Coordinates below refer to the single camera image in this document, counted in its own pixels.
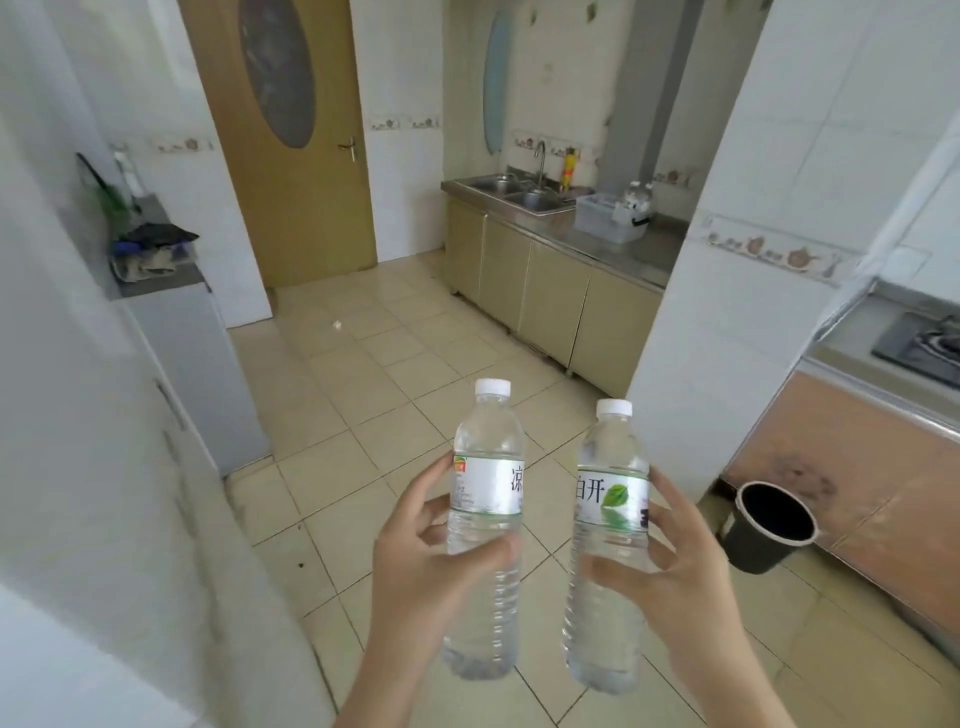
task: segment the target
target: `plastic water bottle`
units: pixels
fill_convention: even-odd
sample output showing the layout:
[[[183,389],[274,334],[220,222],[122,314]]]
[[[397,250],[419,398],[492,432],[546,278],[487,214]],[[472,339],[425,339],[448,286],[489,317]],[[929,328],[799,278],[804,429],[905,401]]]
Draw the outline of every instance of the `plastic water bottle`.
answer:
[[[453,441],[455,485],[447,553],[476,548],[520,528],[523,428],[510,408],[510,382],[477,379],[476,405]],[[520,561],[481,582],[444,638],[444,661],[460,677],[492,680],[516,662]]]
[[[580,448],[564,619],[570,672],[588,687],[613,694],[636,683],[643,615],[629,599],[578,571],[585,553],[646,569],[650,465],[631,428],[633,413],[626,400],[598,401],[597,422]]]

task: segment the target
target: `black bucket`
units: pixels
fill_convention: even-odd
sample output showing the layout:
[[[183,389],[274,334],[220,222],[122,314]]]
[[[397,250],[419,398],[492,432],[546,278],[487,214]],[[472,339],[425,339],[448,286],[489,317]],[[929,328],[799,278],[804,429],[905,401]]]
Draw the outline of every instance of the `black bucket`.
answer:
[[[717,539],[730,563],[741,571],[765,573],[819,535],[810,509],[779,485],[746,483],[736,492],[735,503]]]

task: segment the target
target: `faucet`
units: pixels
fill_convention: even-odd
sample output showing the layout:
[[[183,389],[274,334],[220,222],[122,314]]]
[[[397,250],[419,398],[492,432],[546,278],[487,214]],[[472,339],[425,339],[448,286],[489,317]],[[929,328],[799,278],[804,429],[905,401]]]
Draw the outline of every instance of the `faucet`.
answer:
[[[543,187],[543,165],[546,163],[546,142],[542,139],[537,142],[537,149],[534,150],[534,158],[540,158],[540,173],[537,175],[537,188]]]

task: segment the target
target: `wooden cabinet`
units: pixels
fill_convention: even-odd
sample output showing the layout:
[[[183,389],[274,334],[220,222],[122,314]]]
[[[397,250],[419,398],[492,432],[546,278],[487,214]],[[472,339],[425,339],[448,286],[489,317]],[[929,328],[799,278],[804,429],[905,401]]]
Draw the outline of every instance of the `wooden cabinet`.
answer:
[[[480,266],[480,307],[512,330],[520,328],[523,288],[532,241],[526,235],[487,221]]]
[[[480,303],[480,263],[487,213],[446,200],[444,277],[454,291]]]
[[[520,320],[520,336],[570,364],[592,269],[569,255],[534,243]]]
[[[851,392],[794,373],[724,472],[777,483],[810,507],[833,548],[922,473],[944,441]]]
[[[612,397],[626,396],[662,299],[662,293],[592,271],[570,368]]]
[[[897,494],[835,552],[920,614],[960,635],[960,445],[940,442],[938,455],[907,476]],[[897,448],[883,459],[894,462],[901,453]]]

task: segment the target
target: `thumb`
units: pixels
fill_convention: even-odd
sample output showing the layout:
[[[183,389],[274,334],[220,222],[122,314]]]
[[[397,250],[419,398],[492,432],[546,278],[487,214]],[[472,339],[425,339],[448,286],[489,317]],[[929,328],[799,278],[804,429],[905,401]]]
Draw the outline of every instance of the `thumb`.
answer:
[[[655,576],[631,569],[613,559],[590,554],[581,555],[580,573],[601,587],[626,596],[641,610],[648,599],[650,579]]]
[[[457,581],[472,587],[484,576],[508,568],[519,553],[520,536],[509,533],[456,556],[447,556],[446,560]]]

